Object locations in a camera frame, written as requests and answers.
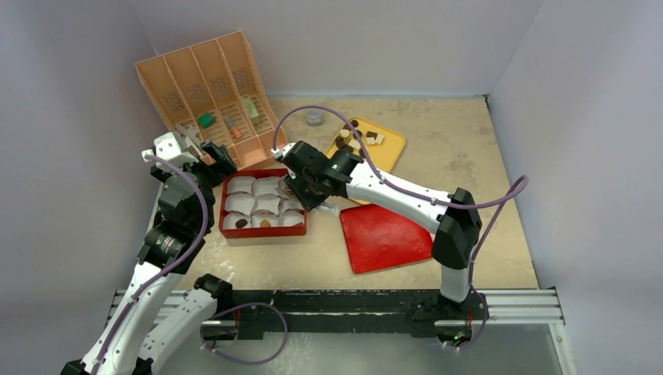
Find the metal tongs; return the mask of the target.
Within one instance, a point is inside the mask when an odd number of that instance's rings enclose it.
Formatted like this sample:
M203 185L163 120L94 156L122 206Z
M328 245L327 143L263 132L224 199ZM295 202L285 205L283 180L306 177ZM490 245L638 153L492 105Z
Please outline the metal tongs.
M339 208L326 201L327 195L317 195L312 192L302 178L283 177L278 182L278 190L286 198L297 201L307 212L318 209L334 216L340 215Z

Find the dark chocolate piece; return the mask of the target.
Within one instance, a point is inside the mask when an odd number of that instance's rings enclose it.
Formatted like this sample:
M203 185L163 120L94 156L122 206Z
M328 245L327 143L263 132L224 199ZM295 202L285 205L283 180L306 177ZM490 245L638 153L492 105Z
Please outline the dark chocolate piece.
M242 229L248 225L248 220L246 219L240 219L235 222L235 228L236 229Z

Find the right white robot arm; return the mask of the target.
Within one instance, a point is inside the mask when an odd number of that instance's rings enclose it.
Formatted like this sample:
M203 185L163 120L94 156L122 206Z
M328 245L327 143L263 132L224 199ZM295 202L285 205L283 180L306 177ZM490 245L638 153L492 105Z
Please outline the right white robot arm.
M469 191L453 194L428 189L372 169L367 159L346 151L331 158L305 141L272 149L288 173L282 187L307 211L339 215L331 196L365 201L399 214L433 235L432 258L441 266L439 307L457 318L470 305L470 258L478 244L482 221Z

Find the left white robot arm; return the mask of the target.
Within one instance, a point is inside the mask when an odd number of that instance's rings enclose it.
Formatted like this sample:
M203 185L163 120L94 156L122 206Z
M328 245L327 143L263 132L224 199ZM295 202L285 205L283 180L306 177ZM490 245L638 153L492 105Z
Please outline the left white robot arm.
M206 274L190 296L160 323L156 317L187 273L213 224L213 189L236 173L223 145L201 144L208 165L173 133L155 140L142 158L163 189L152 228L138 253L127 291L94 346L66 363L63 374L158 374L185 338L204 319L222 320L233 309L232 286Z

